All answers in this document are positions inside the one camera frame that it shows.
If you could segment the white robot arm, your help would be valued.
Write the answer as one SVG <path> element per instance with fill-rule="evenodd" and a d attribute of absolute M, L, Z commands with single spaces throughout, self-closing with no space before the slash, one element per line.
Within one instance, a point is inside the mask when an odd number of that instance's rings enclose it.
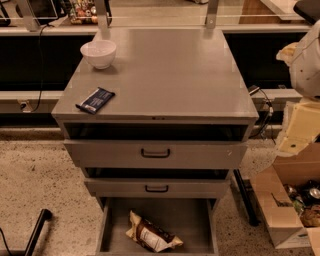
<path fill-rule="evenodd" d="M 320 135 L 320 0 L 298 0 L 294 11 L 311 28 L 276 55 L 289 67 L 291 86 L 302 96 L 298 103 L 288 102 L 284 110 L 276 142 L 277 154 L 284 157 L 298 155 Z"/>

